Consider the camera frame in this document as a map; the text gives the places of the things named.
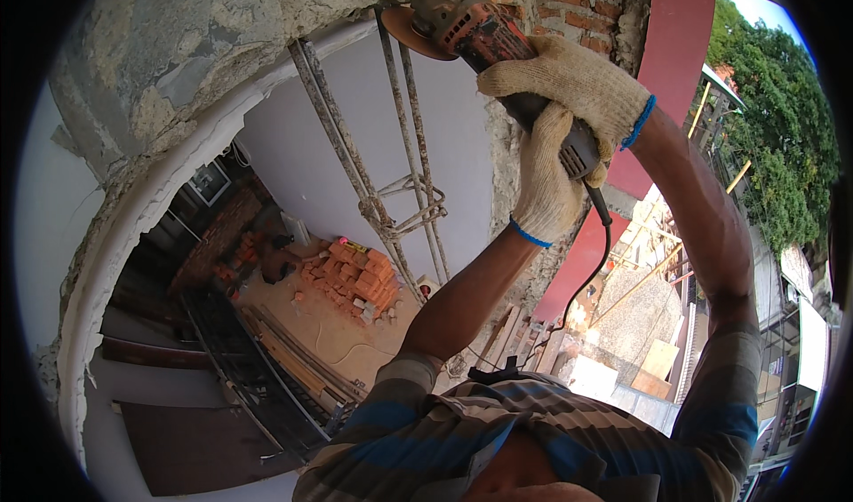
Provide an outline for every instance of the exposed brick wall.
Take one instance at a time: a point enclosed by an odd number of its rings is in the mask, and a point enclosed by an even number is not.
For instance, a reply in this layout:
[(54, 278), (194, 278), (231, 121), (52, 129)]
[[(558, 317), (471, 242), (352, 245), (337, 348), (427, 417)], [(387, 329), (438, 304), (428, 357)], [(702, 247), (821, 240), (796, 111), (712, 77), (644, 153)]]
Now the exposed brick wall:
[(206, 284), (213, 273), (213, 267), (219, 262), (219, 256), (236, 243), (245, 226), (260, 210), (261, 202), (251, 188), (240, 189), (219, 212), (201, 236), (201, 241), (177, 269), (175, 278), (169, 285), (169, 295), (176, 295), (187, 287)]
[(651, 0), (492, 0), (528, 34), (559, 34), (636, 75)]

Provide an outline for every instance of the knit glove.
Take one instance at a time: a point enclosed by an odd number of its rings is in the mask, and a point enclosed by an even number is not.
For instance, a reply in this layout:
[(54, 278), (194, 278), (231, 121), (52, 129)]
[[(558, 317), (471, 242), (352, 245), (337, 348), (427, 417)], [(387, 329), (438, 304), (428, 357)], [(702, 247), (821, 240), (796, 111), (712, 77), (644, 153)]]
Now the knit glove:
[(557, 156), (571, 120), (570, 111), (552, 102), (533, 124), (533, 134), (521, 140), (520, 193), (509, 222), (546, 248), (569, 231), (581, 209), (583, 184), (569, 179)]
[(585, 179), (592, 187), (600, 187), (607, 176), (603, 163), (613, 157), (615, 145), (624, 150), (634, 143), (655, 97), (588, 48), (559, 36), (531, 36), (530, 43), (539, 53), (537, 58), (492, 65), (478, 76), (479, 91), (491, 97), (534, 92), (586, 121), (597, 139), (601, 163)]

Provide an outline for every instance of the green foliage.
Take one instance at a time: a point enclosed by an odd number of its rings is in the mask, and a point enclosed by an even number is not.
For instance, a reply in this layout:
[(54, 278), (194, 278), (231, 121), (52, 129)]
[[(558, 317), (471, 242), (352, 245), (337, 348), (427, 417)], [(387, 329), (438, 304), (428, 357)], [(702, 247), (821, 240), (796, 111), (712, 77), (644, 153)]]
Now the green foliage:
[(717, 0), (708, 60), (734, 68), (746, 105), (743, 115), (727, 117), (726, 148), (737, 163), (752, 160), (752, 191), (744, 196), (750, 220), (777, 253), (791, 243), (825, 248), (838, 152), (814, 64), (788, 34), (750, 26), (733, 7)]

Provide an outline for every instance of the white wall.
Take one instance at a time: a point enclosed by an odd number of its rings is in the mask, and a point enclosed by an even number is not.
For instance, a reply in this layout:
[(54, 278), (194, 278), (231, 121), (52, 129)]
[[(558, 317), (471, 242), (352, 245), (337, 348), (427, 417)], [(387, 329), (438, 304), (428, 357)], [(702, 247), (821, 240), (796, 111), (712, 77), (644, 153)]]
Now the white wall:
[(31, 353), (59, 334), (60, 286), (104, 200), (86, 162), (50, 140), (61, 122), (45, 84), (21, 158), (14, 217), (18, 304)]
[[(113, 308), (104, 314), (104, 329), (117, 337), (137, 337), (147, 343), (151, 332), (135, 323), (133, 317)], [(106, 361), (98, 350), (91, 360), (91, 372), (97, 384), (86, 380), (88, 411), (83, 441), (86, 471), (95, 489), (105, 500), (142, 502), (148, 500), (186, 500), (187, 502), (224, 502), (226, 500), (289, 500), (296, 484), (295, 472), (260, 482), (211, 493), (185, 497), (152, 497), (136, 464), (131, 441), (120, 414), (112, 411), (112, 401), (129, 401), (156, 406), (225, 407), (222, 390), (209, 371), (143, 367), (118, 361)]]
[[(451, 274), (485, 248), (491, 211), (491, 161), (485, 97), (462, 60), (439, 62), (412, 52), (432, 179), (447, 194), (448, 216), (438, 221)], [(409, 174), (379, 36), (359, 40), (323, 60), (323, 70), (377, 188)], [(401, 83), (403, 70), (398, 70)], [(403, 99), (408, 106), (405, 86)], [(409, 119), (413, 146), (415, 133)], [(238, 134), (251, 166), (283, 209), (304, 219), (322, 238), (345, 235), (385, 249), (358, 212), (344, 173), (301, 81), (293, 78), (246, 114)], [(412, 192), (386, 199), (400, 222), (417, 211)], [(415, 275), (435, 269), (423, 230), (403, 239)]]

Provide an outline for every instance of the forearm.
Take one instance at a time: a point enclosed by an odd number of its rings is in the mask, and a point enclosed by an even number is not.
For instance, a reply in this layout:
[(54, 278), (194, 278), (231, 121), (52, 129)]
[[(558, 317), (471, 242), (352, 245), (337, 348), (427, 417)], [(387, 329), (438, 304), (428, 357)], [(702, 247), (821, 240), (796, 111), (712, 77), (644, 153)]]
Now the forearm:
[[(675, 123), (655, 108), (631, 151), (664, 195), (717, 322), (752, 310), (752, 245), (734, 202)], [(732, 315), (734, 319), (754, 319)]]
[(468, 346), (504, 294), (542, 248), (506, 227), (421, 308), (400, 352), (446, 361)]

